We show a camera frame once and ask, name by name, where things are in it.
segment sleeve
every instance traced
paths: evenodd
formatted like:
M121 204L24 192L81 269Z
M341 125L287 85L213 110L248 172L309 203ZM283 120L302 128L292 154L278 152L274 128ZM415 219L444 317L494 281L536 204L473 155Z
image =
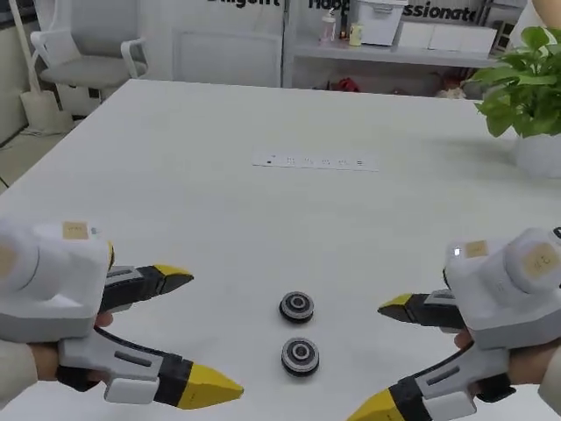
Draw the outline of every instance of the sleeve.
M37 380L31 348L0 340L0 410Z
M538 394L545 403L561 416L561 347L551 358Z
M544 26L561 29L561 0L532 0L531 3Z

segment tiled floor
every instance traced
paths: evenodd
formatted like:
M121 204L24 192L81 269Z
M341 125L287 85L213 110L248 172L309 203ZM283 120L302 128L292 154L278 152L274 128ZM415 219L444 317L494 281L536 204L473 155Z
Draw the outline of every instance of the tiled floor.
M36 137L19 135L8 145L0 149L0 177L9 185L12 185L29 168L35 165L46 153L48 153L62 136ZM0 182L0 194L6 188Z

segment ball bearing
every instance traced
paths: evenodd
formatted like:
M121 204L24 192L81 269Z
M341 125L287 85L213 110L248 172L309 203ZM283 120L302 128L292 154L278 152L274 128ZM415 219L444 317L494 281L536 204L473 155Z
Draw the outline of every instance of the ball bearing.
M279 311L290 323L307 323L314 317L314 302L303 292L289 292L280 301Z
M319 351L309 339L292 338L282 347L282 366L294 377L308 377L319 368Z

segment white table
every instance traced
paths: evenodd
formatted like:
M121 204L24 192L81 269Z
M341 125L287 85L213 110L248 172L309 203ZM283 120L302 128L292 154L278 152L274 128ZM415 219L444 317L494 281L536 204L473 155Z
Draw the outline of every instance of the white table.
M511 167L510 140L491 140L463 101L128 82L0 196L0 212L89 219L117 264L190 268L192 284L117 315L111 331L215 367L245 395L184 413L49 384L2 420L344 421L454 351L437 330L378 316L380 303L441 288L451 239L559 224L561 183ZM372 153L380 172L256 168L255 150ZM296 329L277 311L295 289L316 302ZM301 335L321 353L305 383L280 362ZM478 405L470 419L557 419L534 388Z

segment power strip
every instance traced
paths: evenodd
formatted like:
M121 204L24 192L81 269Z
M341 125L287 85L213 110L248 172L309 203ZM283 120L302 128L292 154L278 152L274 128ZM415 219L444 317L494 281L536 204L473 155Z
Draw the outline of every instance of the power strip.
M378 171L373 158L370 156L344 157L312 154L299 155L295 153L256 153L253 155L252 164L257 167L336 169L339 171Z

